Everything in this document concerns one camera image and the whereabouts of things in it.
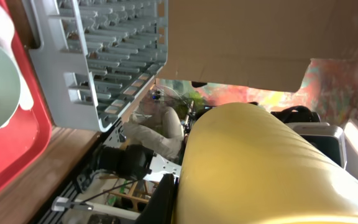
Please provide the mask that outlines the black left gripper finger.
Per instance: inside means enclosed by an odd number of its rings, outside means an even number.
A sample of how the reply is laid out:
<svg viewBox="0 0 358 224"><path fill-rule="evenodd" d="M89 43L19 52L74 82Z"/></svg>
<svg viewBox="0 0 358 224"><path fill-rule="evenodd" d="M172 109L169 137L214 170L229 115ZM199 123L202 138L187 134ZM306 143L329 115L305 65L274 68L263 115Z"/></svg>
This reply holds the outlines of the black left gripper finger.
<svg viewBox="0 0 358 224"><path fill-rule="evenodd" d="M164 174L143 212L135 224L171 224L173 205L176 198L176 178Z"/></svg>

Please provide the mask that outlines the yellow plastic cup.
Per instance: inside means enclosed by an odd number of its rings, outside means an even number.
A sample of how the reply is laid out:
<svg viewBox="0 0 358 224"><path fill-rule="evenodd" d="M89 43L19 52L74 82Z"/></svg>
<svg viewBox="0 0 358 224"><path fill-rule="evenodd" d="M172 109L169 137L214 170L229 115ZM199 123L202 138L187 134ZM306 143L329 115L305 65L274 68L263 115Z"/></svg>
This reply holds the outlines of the yellow plastic cup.
<svg viewBox="0 0 358 224"><path fill-rule="evenodd" d="M358 180L262 108L218 106L186 144L174 223L358 223Z"/></svg>

